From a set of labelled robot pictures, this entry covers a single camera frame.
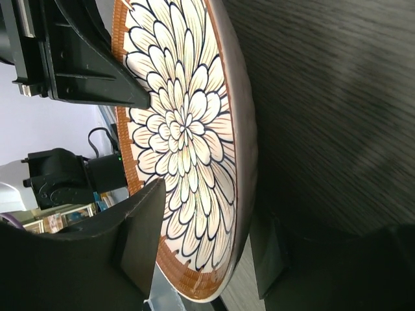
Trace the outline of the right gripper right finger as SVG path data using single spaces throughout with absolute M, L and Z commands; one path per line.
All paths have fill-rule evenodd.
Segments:
M 256 211 L 250 242 L 267 310 L 414 309 L 413 225 L 357 238 L 316 226 L 305 236 Z

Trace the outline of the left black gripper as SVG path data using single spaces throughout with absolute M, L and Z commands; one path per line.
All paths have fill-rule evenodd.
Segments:
M 21 161 L 29 168 L 23 180 L 31 188 L 40 209 L 61 205 L 87 205 L 95 195 L 127 186 L 122 159 L 117 154 L 87 159 L 55 148 L 31 153 Z

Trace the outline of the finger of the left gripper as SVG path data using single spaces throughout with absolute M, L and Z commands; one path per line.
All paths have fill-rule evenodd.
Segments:
M 147 109 L 150 96 L 111 52 L 95 1 L 42 1 L 48 94 L 75 104 Z

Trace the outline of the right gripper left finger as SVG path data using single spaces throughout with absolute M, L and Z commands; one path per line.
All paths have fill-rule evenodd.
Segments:
M 165 182 L 55 234 L 1 224 L 2 310 L 141 310 L 149 297 Z

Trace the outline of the brown floral pattern plate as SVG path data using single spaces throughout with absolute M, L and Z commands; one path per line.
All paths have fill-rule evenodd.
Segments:
M 222 1 L 116 1 L 112 51 L 150 96 L 118 107 L 128 190 L 165 181 L 156 262 L 188 300 L 228 285 L 250 229 L 257 126 L 244 56 Z

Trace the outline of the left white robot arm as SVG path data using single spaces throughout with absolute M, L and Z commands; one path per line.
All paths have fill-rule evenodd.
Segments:
M 150 97 L 115 57 L 96 1 L 2 1 L 1 62 L 15 68 L 26 97 L 148 109 Z M 119 146 L 86 158 L 64 148 L 29 154 L 1 167 L 1 216 L 35 208 L 93 203 L 126 186 Z

